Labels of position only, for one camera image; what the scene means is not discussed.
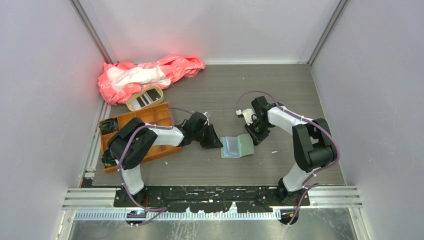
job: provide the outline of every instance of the wood grain surface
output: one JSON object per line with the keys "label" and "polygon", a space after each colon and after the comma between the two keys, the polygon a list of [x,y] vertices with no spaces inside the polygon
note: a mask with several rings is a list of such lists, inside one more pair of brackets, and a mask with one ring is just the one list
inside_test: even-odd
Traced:
{"label": "wood grain surface", "polygon": [[[308,118],[323,118],[323,110],[310,67],[306,64],[208,65],[193,78],[183,78],[163,91],[164,102],[193,111],[208,111],[219,137],[247,133],[244,120],[236,116],[241,94],[262,90],[274,95],[290,110]],[[251,101],[262,94],[244,96],[240,108],[251,108]],[[110,116],[128,112],[126,105],[113,106]],[[173,110],[176,123],[189,115]],[[198,142],[182,152],[141,165],[146,185],[276,185],[295,164],[292,137],[272,128],[269,137],[255,147],[254,155],[221,158],[220,149],[201,149]],[[322,171],[310,181],[342,185],[339,166]],[[97,162],[93,185],[119,185],[117,173],[103,172]]]}

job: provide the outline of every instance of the pink cloth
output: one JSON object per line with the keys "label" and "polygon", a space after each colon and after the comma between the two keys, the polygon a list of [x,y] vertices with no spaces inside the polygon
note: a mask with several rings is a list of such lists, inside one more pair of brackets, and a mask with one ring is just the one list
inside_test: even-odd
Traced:
{"label": "pink cloth", "polygon": [[[116,90],[116,88],[113,87],[113,79],[108,77],[107,74],[107,71],[112,67],[117,67],[124,71],[135,67],[140,67],[142,69],[153,69],[159,67],[160,71],[163,72],[167,79],[160,82],[146,82],[146,84],[128,83],[121,87],[121,89]],[[125,104],[132,94],[139,93],[150,86],[158,86],[161,89],[166,89],[182,77],[194,77],[204,68],[205,64],[198,57],[184,57],[177,55],[168,55],[159,61],[146,62],[138,65],[128,61],[115,64],[103,63],[103,74],[98,77],[97,85],[101,96],[108,104]]]}

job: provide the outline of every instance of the white wall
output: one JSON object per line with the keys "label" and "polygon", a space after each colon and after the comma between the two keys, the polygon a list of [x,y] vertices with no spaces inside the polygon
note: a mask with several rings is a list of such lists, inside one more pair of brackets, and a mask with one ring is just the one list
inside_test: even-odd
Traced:
{"label": "white wall", "polygon": [[313,65],[377,240],[424,239],[424,1],[353,0]]}
{"label": "white wall", "polygon": [[83,0],[115,60],[306,63],[339,0]]}
{"label": "white wall", "polygon": [[0,239],[53,239],[101,97],[103,59],[69,1],[0,7]]}

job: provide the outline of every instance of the orange wooden tray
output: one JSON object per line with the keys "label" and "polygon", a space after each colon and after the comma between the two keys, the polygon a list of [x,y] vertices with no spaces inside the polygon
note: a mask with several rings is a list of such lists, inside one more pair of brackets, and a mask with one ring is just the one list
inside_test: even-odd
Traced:
{"label": "orange wooden tray", "polygon": [[[134,117],[139,117],[143,122],[148,124],[156,124],[159,126],[171,126],[171,117],[168,115],[167,108],[170,106],[169,102],[164,102],[156,106],[143,108],[137,111],[128,112],[119,116],[112,117],[117,119],[118,128],[121,129],[125,126],[131,119]],[[101,153],[108,149],[108,141],[116,134],[117,132],[111,132],[108,134],[102,134],[101,136]],[[171,154],[176,154],[181,152],[183,149],[181,147],[163,145],[163,146],[152,146],[147,152],[146,156],[140,160],[141,163],[146,163],[158,158],[162,158]],[[108,174],[114,173],[117,171],[116,166],[105,167],[103,165],[103,171]]]}

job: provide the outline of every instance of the pink plastic bag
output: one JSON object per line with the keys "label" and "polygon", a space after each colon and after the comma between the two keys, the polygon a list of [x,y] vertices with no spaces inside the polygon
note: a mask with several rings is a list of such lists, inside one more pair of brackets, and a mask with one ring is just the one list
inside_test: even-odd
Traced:
{"label": "pink plastic bag", "polygon": [[[140,69],[142,71],[145,69],[154,69],[156,67],[158,67],[157,70],[159,71],[157,77],[162,77],[160,81],[152,82],[150,79],[146,80],[144,83],[143,79],[138,79],[137,82],[139,83],[128,83],[121,87],[116,87],[114,81],[118,80],[114,79],[116,77],[112,76],[112,73],[109,71],[121,71],[121,80],[123,78],[122,76],[126,76],[125,71],[134,68]],[[198,57],[184,57],[176,55],[168,55],[157,62],[146,62],[138,65],[128,61],[115,64],[103,63],[103,74],[98,77],[97,85],[101,96],[108,104],[125,104],[131,95],[139,93],[143,89],[146,89],[150,86],[158,86],[161,89],[166,89],[171,84],[180,80],[182,77],[194,77],[200,70],[204,68],[205,64]]]}

